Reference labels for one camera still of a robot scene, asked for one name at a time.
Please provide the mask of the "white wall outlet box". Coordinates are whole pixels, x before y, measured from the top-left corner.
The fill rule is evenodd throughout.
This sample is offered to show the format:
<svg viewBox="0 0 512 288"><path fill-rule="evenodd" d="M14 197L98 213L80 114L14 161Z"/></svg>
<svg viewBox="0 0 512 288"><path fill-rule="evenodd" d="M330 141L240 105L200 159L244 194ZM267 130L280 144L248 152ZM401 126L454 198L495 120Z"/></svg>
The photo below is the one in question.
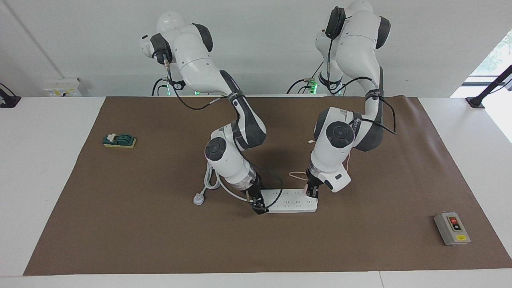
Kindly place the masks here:
<svg viewBox="0 0 512 288"><path fill-rule="evenodd" d="M49 97L82 97L78 77L52 78L44 81L43 91Z"/></svg>

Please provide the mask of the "grey on-off switch box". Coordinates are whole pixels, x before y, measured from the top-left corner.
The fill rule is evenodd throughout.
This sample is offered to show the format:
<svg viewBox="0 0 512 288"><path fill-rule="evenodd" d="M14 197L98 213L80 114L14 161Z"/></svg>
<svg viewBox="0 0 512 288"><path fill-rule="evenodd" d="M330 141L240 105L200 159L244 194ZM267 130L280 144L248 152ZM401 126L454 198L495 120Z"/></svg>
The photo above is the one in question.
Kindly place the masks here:
<svg viewBox="0 0 512 288"><path fill-rule="evenodd" d="M446 246L471 243L471 239L456 212L442 212L433 217L434 223Z"/></svg>

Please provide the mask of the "white power strip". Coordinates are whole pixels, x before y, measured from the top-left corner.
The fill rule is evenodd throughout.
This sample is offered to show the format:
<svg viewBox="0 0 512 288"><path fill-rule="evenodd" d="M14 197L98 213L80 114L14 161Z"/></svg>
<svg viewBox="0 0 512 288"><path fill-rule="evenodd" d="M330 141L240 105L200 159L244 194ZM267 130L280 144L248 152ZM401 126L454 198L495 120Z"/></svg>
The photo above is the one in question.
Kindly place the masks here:
<svg viewBox="0 0 512 288"><path fill-rule="evenodd" d="M300 188L286 188L279 196L279 189L262 190L262 196L268 212L282 213L313 213L318 208L318 199L306 195Z"/></svg>

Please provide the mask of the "black desk clamp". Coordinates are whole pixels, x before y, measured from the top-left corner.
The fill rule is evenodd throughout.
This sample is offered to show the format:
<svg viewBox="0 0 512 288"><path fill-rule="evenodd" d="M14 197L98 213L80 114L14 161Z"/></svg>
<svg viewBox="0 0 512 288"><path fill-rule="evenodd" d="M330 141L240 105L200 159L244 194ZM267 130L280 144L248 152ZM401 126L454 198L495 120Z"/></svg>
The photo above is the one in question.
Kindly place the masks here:
<svg viewBox="0 0 512 288"><path fill-rule="evenodd" d="M17 96L10 88L0 82L0 108L14 108L22 97Z"/></svg>

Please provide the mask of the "black slanted stand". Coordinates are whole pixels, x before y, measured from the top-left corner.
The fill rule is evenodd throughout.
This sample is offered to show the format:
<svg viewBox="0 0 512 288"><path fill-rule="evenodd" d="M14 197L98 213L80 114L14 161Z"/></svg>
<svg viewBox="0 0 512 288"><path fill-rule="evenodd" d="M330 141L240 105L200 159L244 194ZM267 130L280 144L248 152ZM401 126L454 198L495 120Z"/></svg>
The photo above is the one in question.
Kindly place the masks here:
<svg viewBox="0 0 512 288"><path fill-rule="evenodd" d="M467 97L466 101L473 109L485 109L482 104L484 98L491 93L497 92L498 86L506 86L512 82L512 64L509 65L493 82L491 82L479 95L476 97Z"/></svg>

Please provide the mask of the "brown table mat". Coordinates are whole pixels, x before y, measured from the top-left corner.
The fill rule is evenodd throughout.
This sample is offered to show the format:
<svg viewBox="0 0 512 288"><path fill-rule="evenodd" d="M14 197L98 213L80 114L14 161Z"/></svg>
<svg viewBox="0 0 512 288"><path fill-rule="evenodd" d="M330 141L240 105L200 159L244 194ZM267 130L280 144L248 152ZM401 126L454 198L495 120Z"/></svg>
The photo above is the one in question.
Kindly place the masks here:
<svg viewBox="0 0 512 288"><path fill-rule="evenodd" d="M512 268L420 102L387 101L398 134L351 152L346 188L321 186L313 213L257 215L222 189L193 204L210 134L236 117L228 100L192 111L173 97L108 97L24 274ZM111 133L136 144L106 147ZM442 212L471 243L443 243Z"/></svg>

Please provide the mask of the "green knife switch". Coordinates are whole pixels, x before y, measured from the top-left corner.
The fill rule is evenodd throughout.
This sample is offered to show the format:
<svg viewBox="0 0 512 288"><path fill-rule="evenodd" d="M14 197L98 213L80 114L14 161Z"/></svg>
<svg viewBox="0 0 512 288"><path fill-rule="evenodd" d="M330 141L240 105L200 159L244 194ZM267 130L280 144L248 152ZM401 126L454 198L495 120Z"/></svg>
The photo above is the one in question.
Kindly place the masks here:
<svg viewBox="0 0 512 288"><path fill-rule="evenodd" d="M111 148L133 148L136 138L129 134L111 133L102 139L102 144Z"/></svg>

